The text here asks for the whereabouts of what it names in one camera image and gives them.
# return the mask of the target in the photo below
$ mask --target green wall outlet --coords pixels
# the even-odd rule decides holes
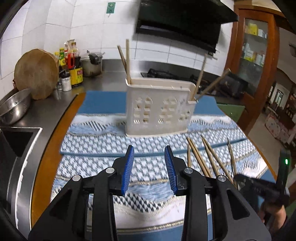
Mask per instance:
[[[107,12],[106,13],[114,13],[114,9],[115,9],[115,3],[114,2],[108,2]]]

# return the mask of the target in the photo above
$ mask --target glass cabinet door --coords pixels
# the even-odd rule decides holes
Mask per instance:
[[[268,23],[245,19],[244,43],[237,75],[247,81],[246,92],[254,96],[263,72],[267,50]]]

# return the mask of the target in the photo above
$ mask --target red bottle handle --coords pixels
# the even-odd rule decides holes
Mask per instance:
[[[75,66],[75,59],[74,59],[74,54],[70,53],[68,54],[68,68],[72,69]]]

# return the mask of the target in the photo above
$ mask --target white plastic basket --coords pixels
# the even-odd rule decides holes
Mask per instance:
[[[126,135],[155,136],[187,131],[196,101],[187,81],[133,78],[127,85]]]

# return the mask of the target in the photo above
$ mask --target aluminum pot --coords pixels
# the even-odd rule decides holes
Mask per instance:
[[[81,57],[83,77],[93,77],[102,73],[102,53],[90,53]]]
[[[0,121],[5,125],[14,124],[24,116],[30,103],[30,89],[24,89],[15,93],[0,106]]]

